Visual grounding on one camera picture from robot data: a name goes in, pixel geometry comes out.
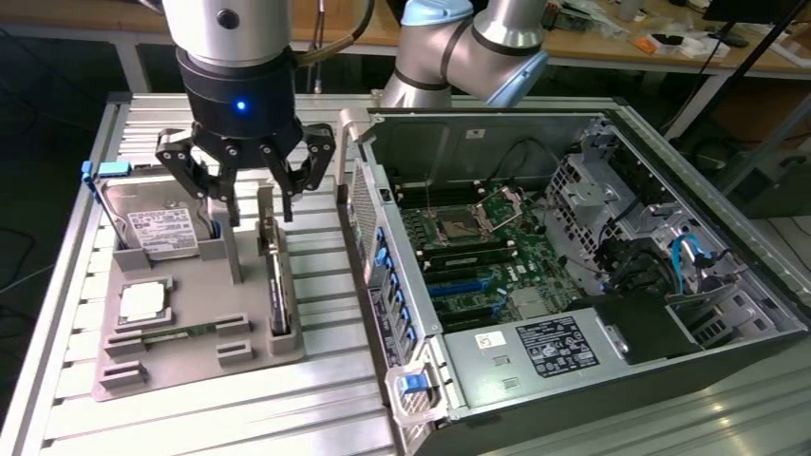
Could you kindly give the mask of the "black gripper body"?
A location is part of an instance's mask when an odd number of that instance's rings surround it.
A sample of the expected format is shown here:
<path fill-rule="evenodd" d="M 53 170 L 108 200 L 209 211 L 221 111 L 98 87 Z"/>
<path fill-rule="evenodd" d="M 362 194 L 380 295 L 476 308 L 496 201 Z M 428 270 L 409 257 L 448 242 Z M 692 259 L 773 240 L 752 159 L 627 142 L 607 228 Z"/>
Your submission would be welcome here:
<path fill-rule="evenodd" d="M 237 142 L 240 167 L 264 164 L 264 146 L 285 159 L 302 140 L 294 113 L 294 54 L 244 67 L 214 66 L 176 49 L 193 120 L 218 138 Z"/>

